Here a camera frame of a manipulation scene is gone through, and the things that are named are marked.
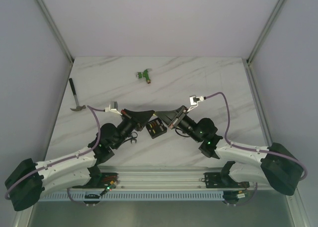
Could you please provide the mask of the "black fuse box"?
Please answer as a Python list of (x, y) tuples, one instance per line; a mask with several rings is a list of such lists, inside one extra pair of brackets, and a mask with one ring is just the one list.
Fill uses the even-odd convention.
[(155, 118), (146, 124), (146, 129), (152, 139), (155, 139), (167, 132), (167, 127), (160, 118)]

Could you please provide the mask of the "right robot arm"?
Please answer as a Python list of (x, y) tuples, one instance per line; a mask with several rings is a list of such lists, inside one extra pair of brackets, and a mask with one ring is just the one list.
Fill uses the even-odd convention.
[(195, 122), (188, 116), (185, 106), (170, 111), (157, 111), (155, 115), (171, 129), (179, 128), (194, 141), (207, 158), (226, 160), (220, 172), (220, 181), (226, 187), (242, 182), (269, 185), (277, 192), (292, 196), (305, 174), (295, 157), (279, 143), (266, 147), (240, 149), (237, 143), (217, 135), (217, 127), (210, 118)]

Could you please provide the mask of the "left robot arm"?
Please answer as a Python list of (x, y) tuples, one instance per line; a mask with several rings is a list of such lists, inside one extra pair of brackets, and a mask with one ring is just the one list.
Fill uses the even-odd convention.
[(123, 109), (121, 123), (97, 124), (96, 138), (86, 147), (52, 160), (23, 160), (5, 181), (5, 199), (12, 202), (15, 211), (22, 211), (58, 190), (97, 188), (102, 181), (98, 166), (114, 156), (114, 149), (127, 141), (134, 142), (133, 133), (141, 131), (154, 113)]

